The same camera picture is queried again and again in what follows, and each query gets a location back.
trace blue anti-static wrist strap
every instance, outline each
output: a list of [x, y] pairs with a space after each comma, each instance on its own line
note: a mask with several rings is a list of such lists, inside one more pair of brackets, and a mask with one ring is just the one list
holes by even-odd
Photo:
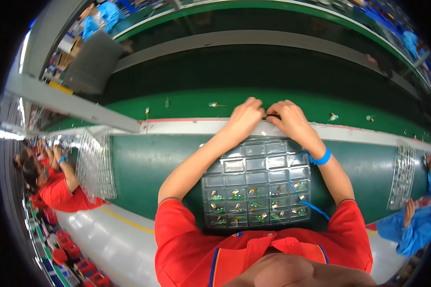
[[308, 158], [310, 159], [310, 162], [312, 164], [316, 164], [316, 165], [327, 164], [327, 162], [330, 159], [330, 150], [327, 146], [326, 146], [326, 154], [324, 154], [324, 156], [320, 159], [315, 159], [311, 156], [311, 154], [309, 152], [307, 152], [307, 153], [308, 153]]
[[61, 162], [63, 161], [63, 160], [65, 160], [66, 158], [65, 157], [62, 157], [60, 160], [59, 160], [59, 162], [57, 163], [58, 165], [61, 165]]

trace plastic blister tray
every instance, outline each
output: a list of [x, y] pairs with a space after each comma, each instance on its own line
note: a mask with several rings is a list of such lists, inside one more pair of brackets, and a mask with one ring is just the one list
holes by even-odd
[[300, 152], [291, 140], [261, 138], [222, 155], [201, 179], [206, 226], [247, 228], [308, 220], [311, 212], [301, 199], [311, 200], [310, 164], [306, 154], [297, 156]]

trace hand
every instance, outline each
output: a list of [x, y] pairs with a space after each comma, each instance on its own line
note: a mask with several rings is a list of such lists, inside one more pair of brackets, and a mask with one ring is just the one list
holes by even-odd
[[277, 126], [285, 135], [309, 150], [314, 158], [322, 158], [325, 154], [325, 145], [318, 133], [310, 126], [299, 106], [290, 100], [279, 101], [270, 106], [267, 114], [280, 115], [281, 119], [273, 116], [267, 121]]
[[426, 155], [426, 166], [428, 167], [428, 172], [431, 172], [431, 154]]
[[53, 153], [54, 157], [56, 158], [57, 162], [62, 158], [62, 148], [59, 145], [53, 146]]
[[216, 136], [221, 142], [228, 144], [228, 148], [237, 146], [251, 134], [264, 117], [265, 110], [260, 107], [261, 105], [261, 100], [249, 97], [233, 110], [227, 125]]
[[415, 205], [412, 198], [410, 198], [407, 201], [407, 204], [405, 205], [404, 228], [410, 225], [410, 222], [412, 221], [412, 217], [414, 217], [414, 214], [415, 214]]

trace worker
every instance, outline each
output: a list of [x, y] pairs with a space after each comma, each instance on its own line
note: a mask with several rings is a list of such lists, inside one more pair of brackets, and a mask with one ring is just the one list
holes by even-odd
[[83, 41], [100, 31], [109, 33], [119, 20], [125, 19], [116, 4], [109, 1], [98, 5], [96, 1], [91, 3], [80, 15], [85, 20], [83, 29]]
[[373, 286], [372, 252], [352, 189], [337, 159], [290, 100], [273, 104], [267, 121], [309, 151], [337, 206], [327, 232], [288, 228], [203, 235], [182, 199], [222, 154], [245, 140], [265, 111], [250, 97], [214, 137], [161, 185], [155, 216], [155, 271], [161, 286]]
[[376, 222], [381, 238], [398, 243], [396, 252], [407, 258], [431, 241], [431, 155], [426, 157], [428, 192], [416, 203], [409, 199], [405, 208]]
[[[420, 39], [412, 31], [404, 31], [402, 33], [401, 40], [414, 61], [419, 59], [425, 53], [425, 49], [427, 49], [423, 39]], [[424, 62], [422, 66], [426, 72], [429, 71], [426, 62]]]
[[60, 146], [53, 147], [55, 161], [62, 169], [47, 169], [35, 157], [28, 158], [23, 164], [23, 175], [33, 192], [38, 192], [41, 200], [50, 208], [63, 212], [77, 212], [91, 210], [104, 203], [102, 198], [95, 198], [91, 203], [79, 186], [75, 172], [71, 165], [62, 156]]

